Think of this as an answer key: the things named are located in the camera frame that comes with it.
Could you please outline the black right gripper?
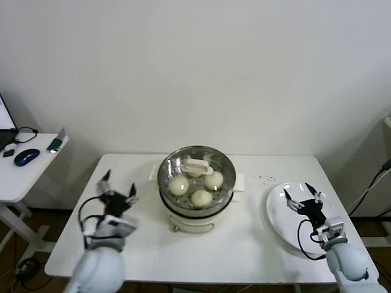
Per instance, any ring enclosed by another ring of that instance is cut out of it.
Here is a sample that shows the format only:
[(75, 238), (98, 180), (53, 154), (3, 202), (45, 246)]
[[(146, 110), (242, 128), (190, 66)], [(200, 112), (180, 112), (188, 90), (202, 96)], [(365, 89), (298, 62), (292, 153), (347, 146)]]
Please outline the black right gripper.
[(287, 201), (287, 206), (291, 210), (297, 211), (298, 214), (306, 216), (313, 226), (322, 226), (326, 221), (326, 216), (322, 212), (322, 193), (318, 192), (309, 183), (305, 183), (305, 185), (308, 188), (309, 192), (313, 195), (313, 198), (302, 202), (297, 202), (293, 200), (288, 191), (284, 189), (283, 191), (285, 194), (285, 199)]

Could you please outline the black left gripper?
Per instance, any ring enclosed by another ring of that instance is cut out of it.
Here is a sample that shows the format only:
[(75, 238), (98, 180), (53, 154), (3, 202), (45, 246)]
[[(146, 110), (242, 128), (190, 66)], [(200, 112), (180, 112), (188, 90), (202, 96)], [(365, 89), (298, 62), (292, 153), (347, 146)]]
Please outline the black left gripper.
[(128, 197), (113, 192), (111, 189), (109, 178), (111, 170), (108, 170), (105, 175), (97, 182), (97, 194), (102, 195), (102, 203), (104, 204), (104, 214), (107, 215), (123, 215), (123, 213), (131, 208), (137, 200), (137, 189), (135, 183), (132, 183)]

